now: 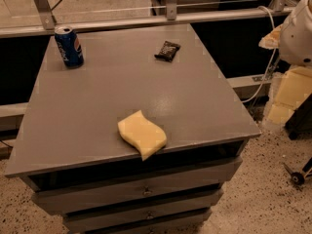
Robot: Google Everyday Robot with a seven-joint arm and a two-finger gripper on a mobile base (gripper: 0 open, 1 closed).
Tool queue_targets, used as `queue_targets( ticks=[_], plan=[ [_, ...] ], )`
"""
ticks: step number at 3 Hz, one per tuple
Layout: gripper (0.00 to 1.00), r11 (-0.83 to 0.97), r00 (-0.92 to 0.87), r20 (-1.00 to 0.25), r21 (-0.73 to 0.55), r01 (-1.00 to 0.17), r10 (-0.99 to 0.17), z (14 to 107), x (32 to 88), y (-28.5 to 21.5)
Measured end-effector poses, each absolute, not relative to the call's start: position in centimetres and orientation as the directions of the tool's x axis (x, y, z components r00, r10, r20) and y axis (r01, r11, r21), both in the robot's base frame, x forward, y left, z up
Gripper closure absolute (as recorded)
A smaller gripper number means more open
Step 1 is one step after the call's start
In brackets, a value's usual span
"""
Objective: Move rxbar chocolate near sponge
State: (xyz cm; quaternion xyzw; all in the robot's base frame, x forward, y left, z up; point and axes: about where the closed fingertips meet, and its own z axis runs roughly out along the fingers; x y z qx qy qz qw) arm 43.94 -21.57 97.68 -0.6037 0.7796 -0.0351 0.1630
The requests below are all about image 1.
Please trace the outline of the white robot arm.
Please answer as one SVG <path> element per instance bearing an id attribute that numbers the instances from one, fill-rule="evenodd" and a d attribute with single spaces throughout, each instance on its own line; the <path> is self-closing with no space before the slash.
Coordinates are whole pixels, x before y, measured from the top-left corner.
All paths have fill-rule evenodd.
<path id="1" fill-rule="evenodd" d="M 284 22 L 262 37 L 264 49 L 278 49 L 280 59 L 298 66 L 312 65 L 312 0 L 300 0 Z"/>

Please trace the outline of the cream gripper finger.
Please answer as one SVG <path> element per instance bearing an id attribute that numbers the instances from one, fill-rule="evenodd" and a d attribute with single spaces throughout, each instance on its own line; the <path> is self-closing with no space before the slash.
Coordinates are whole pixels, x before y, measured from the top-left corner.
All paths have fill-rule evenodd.
<path id="1" fill-rule="evenodd" d="M 263 49 L 273 50 L 278 49 L 280 46 L 280 32 L 282 26 L 275 27 L 270 33 L 262 37 L 258 46 Z"/>

